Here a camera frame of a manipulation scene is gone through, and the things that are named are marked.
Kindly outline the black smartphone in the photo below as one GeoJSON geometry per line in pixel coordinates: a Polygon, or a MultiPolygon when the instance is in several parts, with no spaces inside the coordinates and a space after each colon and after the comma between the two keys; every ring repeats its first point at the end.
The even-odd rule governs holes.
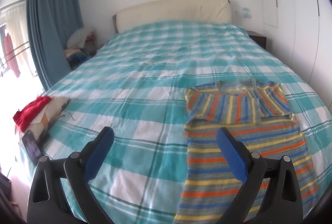
{"type": "Polygon", "coordinates": [[[33,136],[33,133],[30,130],[22,137],[22,143],[27,151],[28,156],[32,160],[32,162],[37,165],[39,159],[43,156],[43,153],[40,151],[37,142],[33,136]]]}

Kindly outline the red cloth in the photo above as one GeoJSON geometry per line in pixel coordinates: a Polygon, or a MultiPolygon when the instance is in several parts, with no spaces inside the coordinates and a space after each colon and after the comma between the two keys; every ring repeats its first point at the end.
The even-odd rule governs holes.
{"type": "Polygon", "coordinates": [[[38,96],[34,101],[27,104],[22,110],[17,111],[13,116],[18,129],[24,133],[29,127],[31,121],[51,102],[52,97],[48,95],[38,96]]]}

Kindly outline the wall socket panel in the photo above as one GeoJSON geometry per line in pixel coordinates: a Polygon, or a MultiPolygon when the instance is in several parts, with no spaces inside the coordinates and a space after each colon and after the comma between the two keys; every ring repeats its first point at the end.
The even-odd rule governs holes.
{"type": "Polygon", "coordinates": [[[251,11],[249,8],[241,8],[235,11],[236,16],[240,18],[251,18],[251,11]]]}

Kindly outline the cream padded headboard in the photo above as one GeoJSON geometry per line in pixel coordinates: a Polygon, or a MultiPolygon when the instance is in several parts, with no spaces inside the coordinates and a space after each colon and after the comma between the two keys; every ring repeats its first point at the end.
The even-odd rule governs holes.
{"type": "Polygon", "coordinates": [[[157,0],[123,9],[112,21],[116,33],[164,21],[231,23],[231,4],[229,0],[157,0]]]}

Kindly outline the beige patterned folded cloth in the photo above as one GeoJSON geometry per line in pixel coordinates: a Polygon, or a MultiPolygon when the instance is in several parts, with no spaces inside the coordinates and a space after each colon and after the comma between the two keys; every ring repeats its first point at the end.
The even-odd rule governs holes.
{"type": "Polygon", "coordinates": [[[64,96],[57,96],[40,111],[32,120],[26,133],[30,131],[35,140],[46,133],[51,123],[57,120],[62,110],[68,105],[70,99],[64,96]]]}

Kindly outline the pile of clothes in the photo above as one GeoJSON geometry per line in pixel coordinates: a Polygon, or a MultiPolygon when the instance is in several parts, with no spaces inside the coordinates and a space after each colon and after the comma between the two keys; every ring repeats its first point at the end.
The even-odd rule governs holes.
{"type": "Polygon", "coordinates": [[[95,30],[82,27],[69,38],[64,50],[66,60],[72,70],[97,54],[95,30]]]}

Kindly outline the dark wooden nightstand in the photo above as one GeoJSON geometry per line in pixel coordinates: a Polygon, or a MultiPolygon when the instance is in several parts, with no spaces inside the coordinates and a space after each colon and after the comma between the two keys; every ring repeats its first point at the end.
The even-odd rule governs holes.
{"type": "Polygon", "coordinates": [[[266,50],[267,38],[255,31],[247,31],[249,38],[256,42],[261,48],[266,50]]]}

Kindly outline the striped knit sweater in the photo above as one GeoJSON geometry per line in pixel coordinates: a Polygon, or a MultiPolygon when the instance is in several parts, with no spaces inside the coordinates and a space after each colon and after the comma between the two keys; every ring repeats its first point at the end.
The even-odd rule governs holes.
{"type": "Polygon", "coordinates": [[[175,223],[215,223],[241,188],[216,142],[221,127],[250,152],[271,159],[289,156],[303,211],[309,212],[318,200],[317,177],[299,121],[280,84],[217,81],[188,89],[185,100],[188,170],[175,223]]]}

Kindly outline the white wardrobe doors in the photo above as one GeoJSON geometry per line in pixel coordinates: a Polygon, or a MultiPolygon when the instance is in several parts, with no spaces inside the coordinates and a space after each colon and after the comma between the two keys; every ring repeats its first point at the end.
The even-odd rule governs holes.
{"type": "Polygon", "coordinates": [[[331,88],[331,52],[323,47],[319,0],[262,0],[268,50],[316,91],[331,88]]]}

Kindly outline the blue curtain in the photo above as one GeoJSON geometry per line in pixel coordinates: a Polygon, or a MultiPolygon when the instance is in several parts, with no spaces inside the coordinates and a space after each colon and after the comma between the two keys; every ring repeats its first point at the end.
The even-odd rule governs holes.
{"type": "Polygon", "coordinates": [[[83,27],[78,0],[25,0],[28,38],[38,77],[45,91],[71,72],[64,50],[83,27]]]}

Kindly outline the teal plaid bed cover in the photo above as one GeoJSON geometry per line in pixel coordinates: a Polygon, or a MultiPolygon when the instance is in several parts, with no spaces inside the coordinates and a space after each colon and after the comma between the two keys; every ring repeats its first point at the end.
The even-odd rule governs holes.
{"type": "Polygon", "coordinates": [[[314,164],[319,200],[331,184],[329,110],[287,65],[229,23],[158,22],[115,34],[48,91],[70,101],[43,152],[65,158],[111,127],[114,144],[89,183],[96,198],[115,223],[175,223],[188,170],[186,91],[249,79],[281,85],[314,164]]]}

